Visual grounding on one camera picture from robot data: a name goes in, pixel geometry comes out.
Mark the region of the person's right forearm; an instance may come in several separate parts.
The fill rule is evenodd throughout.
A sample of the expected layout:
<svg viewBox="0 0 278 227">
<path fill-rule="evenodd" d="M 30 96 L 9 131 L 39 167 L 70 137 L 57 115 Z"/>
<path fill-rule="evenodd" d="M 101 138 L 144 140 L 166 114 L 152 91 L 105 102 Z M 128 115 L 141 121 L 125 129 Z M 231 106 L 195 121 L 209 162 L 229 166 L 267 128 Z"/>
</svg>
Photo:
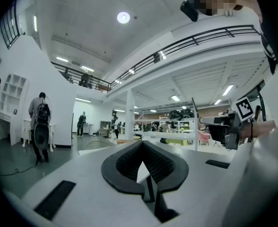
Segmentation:
<svg viewBox="0 0 278 227">
<path fill-rule="evenodd" d="M 250 138 L 250 124 L 250 122 L 245 122 L 242 124 L 242 127 L 239 131 L 240 139 Z M 257 138 L 263 134 L 267 134 L 274 128 L 276 128 L 276 124 L 274 121 L 253 122 L 253 138 Z"/>
</svg>

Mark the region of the green covered table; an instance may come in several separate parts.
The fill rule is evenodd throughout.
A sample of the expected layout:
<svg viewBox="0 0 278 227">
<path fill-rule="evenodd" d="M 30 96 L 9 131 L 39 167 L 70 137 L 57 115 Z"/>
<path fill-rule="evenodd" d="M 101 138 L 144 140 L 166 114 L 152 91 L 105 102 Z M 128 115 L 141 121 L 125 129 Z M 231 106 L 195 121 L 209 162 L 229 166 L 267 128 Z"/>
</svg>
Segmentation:
<svg viewBox="0 0 278 227">
<path fill-rule="evenodd" d="M 167 144 L 179 144 L 181 146 L 187 146 L 188 145 L 188 140 L 166 139 L 165 142 Z"/>
</svg>

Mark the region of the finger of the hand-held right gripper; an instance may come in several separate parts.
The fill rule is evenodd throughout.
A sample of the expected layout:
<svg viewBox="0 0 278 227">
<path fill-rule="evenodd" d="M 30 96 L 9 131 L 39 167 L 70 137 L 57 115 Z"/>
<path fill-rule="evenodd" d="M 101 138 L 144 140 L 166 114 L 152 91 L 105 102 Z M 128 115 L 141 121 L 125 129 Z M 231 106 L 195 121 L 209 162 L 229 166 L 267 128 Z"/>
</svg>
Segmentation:
<svg viewBox="0 0 278 227">
<path fill-rule="evenodd" d="M 204 125 L 216 125 L 216 126 L 222 126 L 226 125 L 226 121 L 228 121 L 228 116 L 207 116 L 207 117 L 201 117 L 199 119 L 199 122 Z"/>
</svg>

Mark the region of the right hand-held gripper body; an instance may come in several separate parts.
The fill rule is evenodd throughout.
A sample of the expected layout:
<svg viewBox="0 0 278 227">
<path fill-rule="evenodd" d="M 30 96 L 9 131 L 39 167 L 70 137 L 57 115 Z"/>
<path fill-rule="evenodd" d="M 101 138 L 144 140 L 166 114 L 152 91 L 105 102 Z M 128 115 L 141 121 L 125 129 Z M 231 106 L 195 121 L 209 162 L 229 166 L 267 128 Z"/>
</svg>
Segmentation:
<svg viewBox="0 0 278 227">
<path fill-rule="evenodd" d="M 247 96 L 235 102 L 235 110 L 229 109 L 224 115 L 222 126 L 226 128 L 223 132 L 224 142 L 227 149 L 237 150 L 240 141 L 240 131 L 245 122 L 252 123 L 255 113 Z"/>
</svg>

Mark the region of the white vanity desk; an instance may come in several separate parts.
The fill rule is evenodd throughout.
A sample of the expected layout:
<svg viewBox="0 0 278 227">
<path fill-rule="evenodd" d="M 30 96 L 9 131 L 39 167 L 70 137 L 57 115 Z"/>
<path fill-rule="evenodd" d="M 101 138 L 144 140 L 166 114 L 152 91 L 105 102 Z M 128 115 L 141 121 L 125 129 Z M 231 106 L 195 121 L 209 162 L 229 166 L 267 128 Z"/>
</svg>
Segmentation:
<svg viewBox="0 0 278 227">
<path fill-rule="evenodd" d="M 31 120 L 30 119 L 23 119 L 23 144 L 22 144 L 22 147 L 25 148 L 27 147 L 29 144 L 30 144 L 30 141 L 31 141 L 31 137 L 30 137 L 30 129 L 31 129 Z M 54 136 L 54 129 L 55 129 L 55 124 L 54 123 L 51 123 L 49 124 L 48 126 L 49 128 L 49 148 L 50 148 L 50 151 L 53 152 L 54 151 L 54 148 L 56 148 L 56 146 L 54 145 L 53 143 L 53 136 Z"/>
</svg>

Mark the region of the round ceiling light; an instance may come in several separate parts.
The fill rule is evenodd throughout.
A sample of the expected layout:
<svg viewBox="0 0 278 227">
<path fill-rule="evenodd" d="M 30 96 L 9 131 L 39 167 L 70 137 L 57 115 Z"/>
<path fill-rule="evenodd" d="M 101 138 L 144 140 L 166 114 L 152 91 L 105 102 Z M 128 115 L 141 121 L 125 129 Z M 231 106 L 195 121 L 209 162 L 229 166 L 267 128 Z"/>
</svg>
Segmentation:
<svg viewBox="0 0 278 227">
<path fill-rule="evenodd" d="M 130 20 L 130 15 L 127 12 L 122 11 L 118 13 L 117 20 L 120 24 L 127 24 Z"/>
</svg>

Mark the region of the white open shelf unit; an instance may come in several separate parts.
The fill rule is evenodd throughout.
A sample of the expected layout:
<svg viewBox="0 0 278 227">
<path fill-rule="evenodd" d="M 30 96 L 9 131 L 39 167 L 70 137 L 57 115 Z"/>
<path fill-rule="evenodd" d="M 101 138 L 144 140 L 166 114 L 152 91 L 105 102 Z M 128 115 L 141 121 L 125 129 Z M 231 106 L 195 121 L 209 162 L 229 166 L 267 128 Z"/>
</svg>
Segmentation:
<svg viewBox="0 0 278 227">
<path fill-rule="evenodd" d="M 6 123 L 4 130 L 10 136 L 11 145 L 21 141 L 23 110 L 29 80 L 9 73 L 0 91 L 0 120 Z"/>
</svg>

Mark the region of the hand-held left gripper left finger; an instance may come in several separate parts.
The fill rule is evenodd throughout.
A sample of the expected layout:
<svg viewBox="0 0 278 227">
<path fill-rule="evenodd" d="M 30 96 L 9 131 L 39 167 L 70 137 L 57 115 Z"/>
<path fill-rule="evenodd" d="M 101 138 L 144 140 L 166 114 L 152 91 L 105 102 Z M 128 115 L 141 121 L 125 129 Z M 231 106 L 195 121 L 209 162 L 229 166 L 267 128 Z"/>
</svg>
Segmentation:
<svg viewBox="0 0 278 227">
<path fill-rule="evenodd" d="M 40 215 L 48 205 L 59 227 L 158 227 L 137 182 L 141 142 L 76 157 L 36 182 L 23 202 Z"/>
</svg>

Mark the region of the black bulky device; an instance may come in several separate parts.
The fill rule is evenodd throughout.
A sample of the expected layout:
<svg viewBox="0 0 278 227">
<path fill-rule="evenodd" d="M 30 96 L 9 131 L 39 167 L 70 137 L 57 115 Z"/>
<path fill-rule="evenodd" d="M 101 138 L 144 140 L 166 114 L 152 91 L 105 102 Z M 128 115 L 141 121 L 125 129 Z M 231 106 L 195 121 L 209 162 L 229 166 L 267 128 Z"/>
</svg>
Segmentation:
<svg viewBox="0 0 278 227">
<path fill-rule="evenodd" d="M 171 110 L 169 112 L 170 121 L 182 121 L 186 118 L 194 118 L 195 114 L 191 109 L 182 109 L 182 110 Z"/>
</svg>

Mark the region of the beige hutch desk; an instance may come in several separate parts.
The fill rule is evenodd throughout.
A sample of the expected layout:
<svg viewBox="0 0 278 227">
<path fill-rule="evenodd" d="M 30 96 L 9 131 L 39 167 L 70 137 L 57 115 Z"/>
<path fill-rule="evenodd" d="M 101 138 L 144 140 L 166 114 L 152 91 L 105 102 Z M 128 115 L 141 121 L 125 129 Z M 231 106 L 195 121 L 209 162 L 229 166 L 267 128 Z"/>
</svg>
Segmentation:
<svg viewBox="0 0 278 227">
<path fill-rule="evenodd" d="M 108 138 L 111 133 L 111 122 L 110 121 L 101 121 L 99 134 L 100 136 Z"/>
</svg>

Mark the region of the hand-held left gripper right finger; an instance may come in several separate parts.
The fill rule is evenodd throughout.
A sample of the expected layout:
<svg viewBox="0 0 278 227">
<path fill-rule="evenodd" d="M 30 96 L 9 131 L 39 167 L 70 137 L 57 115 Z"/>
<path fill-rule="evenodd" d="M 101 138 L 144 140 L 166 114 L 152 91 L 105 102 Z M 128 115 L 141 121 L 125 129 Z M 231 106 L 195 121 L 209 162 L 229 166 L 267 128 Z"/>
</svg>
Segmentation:
<svg viewBox="0 0 278 227">
<path fill-rule="evenodd" d="M 143 163 L 156 183 L 154 214 L 161 223 L 208 198 L 233 157 L 142 142 Z"/>
</svg>

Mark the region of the black balcony railing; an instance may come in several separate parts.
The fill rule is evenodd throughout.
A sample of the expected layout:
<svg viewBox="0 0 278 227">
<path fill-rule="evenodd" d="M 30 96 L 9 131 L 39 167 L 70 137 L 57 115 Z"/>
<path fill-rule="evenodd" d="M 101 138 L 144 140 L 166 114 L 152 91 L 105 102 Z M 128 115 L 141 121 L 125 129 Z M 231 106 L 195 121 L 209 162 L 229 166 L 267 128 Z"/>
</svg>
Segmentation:
<svg viewBox="0 0 278 227">
<path fill-rule="evenodd" d="M 17 15 L 17 0 L 13 0 L 0 19 L 0 31 L 7 49 L 23 34 Z"/>
<path fill-rule="evenodd" d="M 161 59 L 165 59 L 176 55 L 179 52 L 198 47 L 209 41 L 222 38 L 235 38 L 241 35 L 259 36 L 260 32 L 257 31 L 254 25 L 238 25 L 211 29 L 185 37 L 145 57 L 137 64 L 133 64 L 132 67 L 127 67 L 127 70 L 116 77 L 112 82 L 99 79 L 88 73 L 80 72 L 55 62 L 52 62 L 52 64 L 69 83 L 107 93 L 134 75 L 137 75 L 152 65 L 160 62 Z"/>
</svg>

